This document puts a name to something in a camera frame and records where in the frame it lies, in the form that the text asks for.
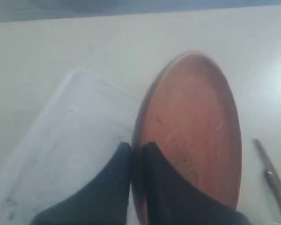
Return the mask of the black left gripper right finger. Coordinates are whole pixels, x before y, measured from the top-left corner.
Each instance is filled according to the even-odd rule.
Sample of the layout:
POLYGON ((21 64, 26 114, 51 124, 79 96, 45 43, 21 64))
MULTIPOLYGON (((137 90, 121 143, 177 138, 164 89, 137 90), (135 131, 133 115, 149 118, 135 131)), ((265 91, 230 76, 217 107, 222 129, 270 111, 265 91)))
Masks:
POLYGON ((240 212, 186 181, 150 142, 142 150, 143 186, 150 225, 249 225, 240 212))

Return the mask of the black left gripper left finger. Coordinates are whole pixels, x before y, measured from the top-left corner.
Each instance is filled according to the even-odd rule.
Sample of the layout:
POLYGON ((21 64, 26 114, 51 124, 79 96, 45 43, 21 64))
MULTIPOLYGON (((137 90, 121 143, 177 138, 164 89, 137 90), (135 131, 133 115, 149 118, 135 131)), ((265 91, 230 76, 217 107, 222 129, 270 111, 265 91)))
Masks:
POLYGON ((124 225, 131 182, 132 150, 119 144, 100 173, 71 197, 38 213, 33 225, 124 225))

